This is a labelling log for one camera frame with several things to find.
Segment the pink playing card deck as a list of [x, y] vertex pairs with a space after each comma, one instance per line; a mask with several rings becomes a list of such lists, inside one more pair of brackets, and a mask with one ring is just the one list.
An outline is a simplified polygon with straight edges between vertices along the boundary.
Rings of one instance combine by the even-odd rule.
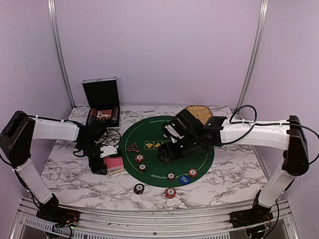
[[105, 157], [104, 163], [107, 166], [107, 173], [112, 176], [124, 172], [122, 157]]

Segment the triangular dealer button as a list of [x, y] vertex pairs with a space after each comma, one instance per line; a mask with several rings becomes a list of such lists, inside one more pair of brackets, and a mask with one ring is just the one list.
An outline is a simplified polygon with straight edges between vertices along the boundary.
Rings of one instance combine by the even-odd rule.
[[139, 148], [136, 142], [134, 142], [132, 145], [130, 145], [127, 149], [127, 152], [139, 152]]

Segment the red poker chip stack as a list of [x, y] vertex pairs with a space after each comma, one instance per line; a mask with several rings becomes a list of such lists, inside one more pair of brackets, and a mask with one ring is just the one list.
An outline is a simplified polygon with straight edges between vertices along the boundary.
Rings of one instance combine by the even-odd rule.
[[165, 191], [165, 195], [167, 198], [172, 199], [176, 195], [176, 190], [175, 188], [167, 188]]

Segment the dark poker chip stack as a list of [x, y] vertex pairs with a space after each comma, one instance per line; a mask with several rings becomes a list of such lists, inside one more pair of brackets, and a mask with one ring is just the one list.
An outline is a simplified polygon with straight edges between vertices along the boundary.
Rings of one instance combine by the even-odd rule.
[[144, 185], [143, 184], [136, 184], [134, 186], [134, 193], [139, 195], [139, 194], [142, 194], [144, 192]]

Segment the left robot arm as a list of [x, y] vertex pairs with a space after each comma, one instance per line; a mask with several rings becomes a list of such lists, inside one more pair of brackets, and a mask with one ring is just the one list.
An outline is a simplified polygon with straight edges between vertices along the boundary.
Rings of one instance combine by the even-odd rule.
[[37, 139], [73, 141], [76, 149], [88, 157], [91, 171], [105, 175], [107, 166], [97, 144], [105, 131], [98, 121], [83, 125], [73, 120], [53, 120], [17, 111], [0, 133], [0, 148], [7, 159], [6, 164], [12, 168], [21, 185], [37, 199], [38, 209], [51, 221], [57, 222], [63, 217], [63, 211], [31, 160], [32, 142]]

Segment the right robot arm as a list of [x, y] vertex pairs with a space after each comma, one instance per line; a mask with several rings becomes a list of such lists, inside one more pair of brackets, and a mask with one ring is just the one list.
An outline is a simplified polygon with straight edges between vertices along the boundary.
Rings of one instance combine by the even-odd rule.
[[157, 158], [163, 163], [188, 157], [200, 148], [207, 150], [229, 144], [273, 147], [284, 152], [283, 164], [256, 195], [253, 208], [247, 212], [247, 219], [252, 223], [259, 222], [294, 179], [309, 169], [308, 144], [297, 116], [280, 121], [211, 116], [202, 123], [184, 109], [161, 128], [171, 138], [158, 148]]

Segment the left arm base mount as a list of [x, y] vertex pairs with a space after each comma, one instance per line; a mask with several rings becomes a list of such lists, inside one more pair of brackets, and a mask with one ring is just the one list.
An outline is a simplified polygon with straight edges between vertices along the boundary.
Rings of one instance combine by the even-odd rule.
[[38, 210], [36, 217], [58, 224], [59, 226], [76, 226], [80, 212], [71, 209], [60, 208], [57, 212], [44, 212]]

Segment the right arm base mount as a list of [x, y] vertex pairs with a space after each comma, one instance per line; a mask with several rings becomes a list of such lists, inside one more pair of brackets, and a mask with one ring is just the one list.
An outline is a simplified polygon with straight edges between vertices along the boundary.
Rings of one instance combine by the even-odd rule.
[[233, 228], [250, 226], [272, 220], [271, 212], [253, 211], [252, 209], [231, 212], [229, 222]]

